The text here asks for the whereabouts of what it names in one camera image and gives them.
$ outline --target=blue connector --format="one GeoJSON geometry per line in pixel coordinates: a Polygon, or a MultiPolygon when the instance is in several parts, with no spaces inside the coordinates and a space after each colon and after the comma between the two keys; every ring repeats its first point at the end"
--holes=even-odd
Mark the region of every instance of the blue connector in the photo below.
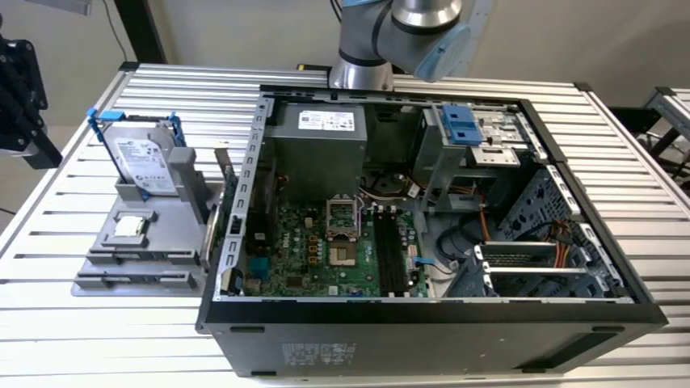
{"type": "Polygon", "coordinates": [[[435,265],[435,260],[433,259],[424,259],[423,257],[419,257],[419,256],[415,256],[413,257],[413,263],[415,264],[421,264],[421,265],[435,265]]]}
{"type": "Polygon", "coordinates": [[[98,115],[98,120],[102,121],[122,121],[126,120],[126,115],[122,111],[104,111],[98,115]]]}
{"type": "Polygon", "coordinates": [[[98,110],[96,108],[89,108],[86,110],[86,123],[90,127],[90,130],[96,133],[97,140],[102,143],[104,142],[104,133],[98,128],[98,120],[96,119],[96,113],[98,113],[98,110]]]}

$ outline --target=processor chip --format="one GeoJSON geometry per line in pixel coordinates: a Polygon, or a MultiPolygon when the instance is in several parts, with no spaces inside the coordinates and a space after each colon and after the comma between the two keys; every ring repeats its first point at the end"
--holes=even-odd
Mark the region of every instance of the processor chip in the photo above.
{"type": "Polygon", "coordinates": [[[140,216],[122,216],[114,225],[113,237],[138,237],[145,221],[140,216]]]}

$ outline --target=metal frame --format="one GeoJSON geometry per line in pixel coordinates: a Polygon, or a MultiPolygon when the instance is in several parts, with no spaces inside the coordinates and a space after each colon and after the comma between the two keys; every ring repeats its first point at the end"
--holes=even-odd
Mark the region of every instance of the metal frame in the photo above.
{"type": "MultiPolygon", "coordinates": [[[[324,86],[325,75],[311,71],[141,65],[137,70],[133,68],[126,74],[116,75],[96,107],[102,109],[109,105],[129,114],[165,114],[176,110],[185,121],[188,144],[197,149],[196,167],[208,179],[220,179],[220,171],[208,167],[216,164],[212,146],[220,142],[229,148],[234,171],[240,172],[238,147],[244,148],[247,144],[257,86],[268,83],[324,86]]],[[[395,88],[403,92],[529,99],[619,247],[670,317],[670,325],[561,376],[544,375],[527,380],[513,375],[487,376],[481,382],[463,375],[313,377],[308,382],[265,380],[256,384],[686,386],[690,383],[687,208],[675,202],[676,194],[662,187],[659,180],[664,180],[664,176],[654,172],[647,159],[628,150],[632,143],[619,135],[622,127],[604,120],[602,112],[607,109],[592,105],[569,83],[447,78],[428,84],[397,76],[395,88]],[[631,177],[642,177],[644,184],[627,179],[631,177]],[[647,210],[659,209],[659,206],[663,206],[662,211],[647,210]]],[[[114,200],[114,194],[102,188],[112,187],[116,172],[114,168],[106,168],[104,152],[88,136],[85,123],[72,137],[64,155],[62,167],[44,175],[0,236],[0,278],[6,281],[4,284],[0,281],[4,296],[0,308],[5,309],[0,314],[6,325],[0,336],[14,339],[0,341],[0,348],[16,365],[13,374],[32,375],[17,377],[17,380],[8,377],[2,382],[136,386],[149,378],[154,384],[185,386],[198,384],[201,378],[205,384],[247,384],[236,378],[208,337],[194,335],[188,326],[194,320],[197,298],[69,296],[70,281],[82,262],[80,252],[90,246],[92,234],[97,232],[102,214],[114,200]],[[40,329],[30,327],[32,323],[40,323],[40,329]],[[53,356],[52,362],[36,362],[36,355],[53,356]],[[69,364],[60,362],[65,358],[69,364]]]]}

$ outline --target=black connector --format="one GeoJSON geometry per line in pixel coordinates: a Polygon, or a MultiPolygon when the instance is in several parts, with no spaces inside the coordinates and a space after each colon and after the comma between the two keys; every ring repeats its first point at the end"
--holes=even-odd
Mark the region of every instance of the black connector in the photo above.
{"type": "Polygon", "coordinates": [[[120,65],[120,68],[117,69],[118,71],[134,71],[138,69],[138,62],[132,62],[132,61],[124,61],[121,62],[121,65],[120,65]]]}
{"type": "Polygon", "coordinates": [[[229,224],[229,233],[238,234],[240,230],[241,230],[241,218],[238,218],[237,216],[232,216],[232,222],[229,224]]]}
{"type": "Polygon", "coordinates": [[[594,91],[590,84],[585,82],[572,82],[572,85],[575,85],[577,91],[594,91]]]}
{"type": "Polygon", "coordinates": [[[667,86],[656,86],[656,91],[659,94],[667,95],[670,97],[676,95],[672,89],[670,89],[667,86]]]}

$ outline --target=motherboard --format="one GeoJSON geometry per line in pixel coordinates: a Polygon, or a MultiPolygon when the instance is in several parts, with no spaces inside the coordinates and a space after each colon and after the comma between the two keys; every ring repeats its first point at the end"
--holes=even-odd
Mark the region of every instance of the motherboard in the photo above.
{"type": "Polygon", "coordinates": [[[412,215],[387,211],[395,226],[384,232],[375,222],[379,215],[376,209],[356,206],[352,213],[345,202],[331,204],[329,211],[323,203],[280,206],[276,242],[267,257],[249,259],[244,293],[263,297],[389,296],[388,273],[399,272],[400,296],[425,297],[425,275],[411,256],[419,252],[412,215]],[[333,229],[355,233],[335,234],[333,229]],[[395,238],[385,239],[385,247],[376,232],[395,233],[395,238]],[[392,255],[380,257],[381,249],[392,255]]]}

